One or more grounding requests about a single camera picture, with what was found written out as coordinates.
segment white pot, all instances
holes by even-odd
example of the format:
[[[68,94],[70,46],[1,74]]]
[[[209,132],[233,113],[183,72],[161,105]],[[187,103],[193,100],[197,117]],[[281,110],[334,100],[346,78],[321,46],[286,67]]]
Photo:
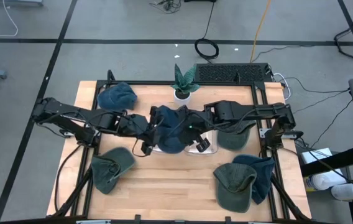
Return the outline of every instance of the white pot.
[[[190,101],[190,98],[191,98],[191,94],[189,94],[189,96],[186,98],[186,99],[179,99],[177,97],[177,91],[174,90],[174,102],[180,106],[183,106],[183,105],[187,105]]]

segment wooden tabletop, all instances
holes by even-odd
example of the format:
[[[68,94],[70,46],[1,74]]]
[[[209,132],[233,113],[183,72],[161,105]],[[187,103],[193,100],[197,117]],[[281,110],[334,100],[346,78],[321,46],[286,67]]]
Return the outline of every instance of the wooden tabletop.
[[[75,106],[90,109],[95,86],[94,81],[80,82]],[[284,103],[282,86],[279,83],[266,83],[265,86],[268,103]],[[151,106],[166,105],[171,109],[178,108],[178,105],[173,102],[173,89],[168,85],[132,85],[131,87],[138,96],[138,101],[135,109],[128,111],[129,113],[145,114],[149,119]],[[242,105],[253,104],[250,87],[202,86],[192,94],[188,107],[193,110],[203,110],[204,104],[219,100],[236,101]],[[131,150],[134,143],[135,139],[132,138],[104,134],[99,153],[103,154],[118,146]],[[295,151],[292,140],[283,140],[283,144],[284,148]],[[67,139],[60,162],[75,147],[75,139]],[[136,153],[140,153],[139,149],[140,142],[135,149]],[[59,206],[75,188],[82,151],[71,157],[62,170],[59,180]],[[272,221],[268,199],[260,205],[251,200],[250,208],[246,213],[229,212],[216,202],[213,171],[221,164],[231,162],[238,154],[257,156],[259,151],[257,127],[254,127],[250,131],[247,145],[238,152],[219,148],[218,152],[212,155],[153,152],[148,157],[135,157],[135,166],[120,178],[116,188],[110,194],[104,195],[93,188],[89,218],[130,220],[134,219],[135,214],[139,214],[142,215],[143,220],[223,221],[226,216],[230,216],[233,221]],[[297,156],[285,150],[279,150],[278,156],[285,190],[301,211],[310,217]],[[275,189],[273,191],[278,217],[282,217],[280,199],[277,191]],[[84,198],[85,192],[83,189],[81,198]],[[79,204],[80,213],[82,205],[83,203]],[[53,192],[47,213],[54,213]]]

